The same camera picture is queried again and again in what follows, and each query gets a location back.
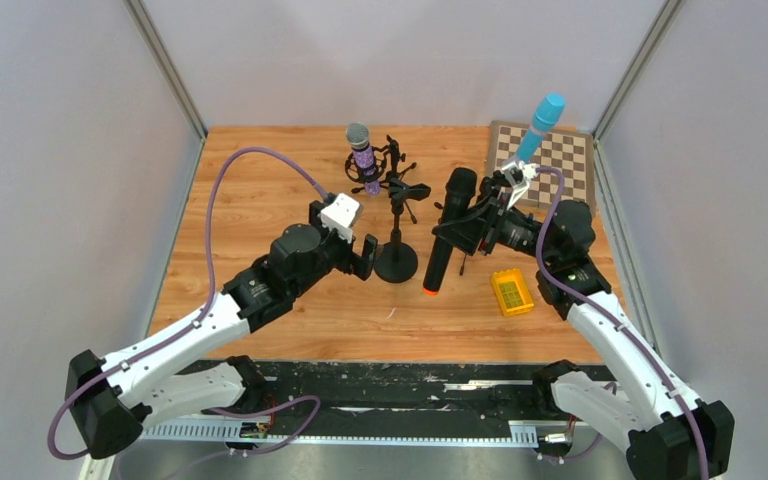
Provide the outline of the black tripod clip stand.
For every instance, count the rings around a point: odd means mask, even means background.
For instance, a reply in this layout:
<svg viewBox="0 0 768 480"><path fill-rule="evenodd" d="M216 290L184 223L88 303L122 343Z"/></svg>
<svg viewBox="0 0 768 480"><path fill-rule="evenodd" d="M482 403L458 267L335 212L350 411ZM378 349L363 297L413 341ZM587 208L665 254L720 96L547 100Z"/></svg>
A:
<svg viewBox="0 0 768 480"><path fill-rule="evenodd" d="M469 256L493 251L507 217L508 200L503 190L509 186L499 171L478 181L477 173L469 168L453 170L445 186L444 202L436 205L442 215L432 228L434 243L424 279L426 286L439 289L454 249Z"/></svg>

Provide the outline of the round base microphone stand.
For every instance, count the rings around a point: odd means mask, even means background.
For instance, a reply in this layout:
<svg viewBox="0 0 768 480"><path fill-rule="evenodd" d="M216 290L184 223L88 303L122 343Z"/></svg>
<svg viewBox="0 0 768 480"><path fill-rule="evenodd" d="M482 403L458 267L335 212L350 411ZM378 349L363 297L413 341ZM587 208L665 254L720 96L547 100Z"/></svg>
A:
<svg viewBox="0 0 768 480"><path fill-rule="evenodd" d="M421 201L428 198L430 194L431 188L424 183L408 185L398 178L390 181L388 197L393 214L393 227L390 240L383 245L374 262L374 271L383 281L400 284L415 275L418 269L418 256L410 245L403 242L400 220L407 201Z"/></svg>

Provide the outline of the tripod stand with shock mount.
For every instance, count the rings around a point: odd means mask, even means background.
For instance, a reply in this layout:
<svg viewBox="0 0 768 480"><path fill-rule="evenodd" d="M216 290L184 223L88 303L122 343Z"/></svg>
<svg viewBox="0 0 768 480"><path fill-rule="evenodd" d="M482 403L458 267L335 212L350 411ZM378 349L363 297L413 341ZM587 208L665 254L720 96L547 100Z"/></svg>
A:
<svg viewBox="0 0 768 480"><path fill-rule="evenodd" d="M347 156L344 173L351 182L358 184L351 189L352 194L369 193L367 186L374 182L378 182L379 189L387 189L392 180L402 180L408 171L417 166L417 163L413 162L400 170L398 165L406 160L406 155L401 152L399 142L395 138L387 135L386 140L387 144L383 147L369 146L374 159L371 167L359 167L356 164L355 150Z"/></svg>

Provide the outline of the blue toy microphone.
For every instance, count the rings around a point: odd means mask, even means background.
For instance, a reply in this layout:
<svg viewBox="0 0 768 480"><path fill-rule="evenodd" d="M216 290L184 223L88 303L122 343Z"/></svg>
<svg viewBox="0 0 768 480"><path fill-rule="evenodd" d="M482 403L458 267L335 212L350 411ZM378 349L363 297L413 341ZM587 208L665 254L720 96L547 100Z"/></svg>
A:
<svg viewBox="0 0 768 480"><path fill-rule="evenodd" d="M563 95L554 92L546 94L535 109L531 123L513 157L529 163L545 136L558 124L565 107L566 100Z"/></svg>

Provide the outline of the purple glitter microphone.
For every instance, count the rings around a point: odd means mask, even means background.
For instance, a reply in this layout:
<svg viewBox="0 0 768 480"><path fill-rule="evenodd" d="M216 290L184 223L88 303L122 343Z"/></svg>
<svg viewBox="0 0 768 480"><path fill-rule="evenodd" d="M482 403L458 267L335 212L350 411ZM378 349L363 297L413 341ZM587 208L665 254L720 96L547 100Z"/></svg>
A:
<svg viewBox="0 0 768 480"><path fill-rule="evenodd" d="M379 179L382 167L370 143L368 127L359 122L351 123L346 129L345 137L351 147L351 153L347 157L344 170L347 178L358 184L353 192L363 190L368 195L378 195L381 191Z"/></svg>

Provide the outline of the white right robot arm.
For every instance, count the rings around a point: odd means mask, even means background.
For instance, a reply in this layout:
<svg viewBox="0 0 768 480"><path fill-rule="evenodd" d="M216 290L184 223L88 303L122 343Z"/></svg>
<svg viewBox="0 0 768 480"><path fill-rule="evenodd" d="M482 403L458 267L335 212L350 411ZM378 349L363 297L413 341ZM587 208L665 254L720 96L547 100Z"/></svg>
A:
<svg viewBox="0 0 768 480"><path fill-rule="evenodd" d="M712 479L729 466L735 419L721 401L707 402L683 382L630 322L590 257L590 207L555 200L544 220L506 208L497 178L455 170L424 291L436 294L454 250L490 253L498 245L537 260L543 300L599 353L621 387L614 395L582 368L559 360L533 377L541 406L583 420L625 455L637 479Z"/></svg>

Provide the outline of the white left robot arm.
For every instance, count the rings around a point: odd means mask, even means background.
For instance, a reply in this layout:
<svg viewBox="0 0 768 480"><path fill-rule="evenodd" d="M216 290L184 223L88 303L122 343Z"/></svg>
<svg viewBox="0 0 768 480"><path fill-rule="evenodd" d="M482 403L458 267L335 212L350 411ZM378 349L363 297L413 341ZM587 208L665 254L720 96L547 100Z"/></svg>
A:
<svg viewBox="0 0 768 480"><path fill-rule="evenodd" d="M182 369L289 313L334 270L368 279L377 247L377 238L366 235L355 253L352 241L335 229L291 225L268 254L171 326L104 356L91 350L75 355L67 370L65 411L86 445L84 454L107 458L158 423L237 403L257 383L242 358L221 364L215 379L184 375Z"/></svg>

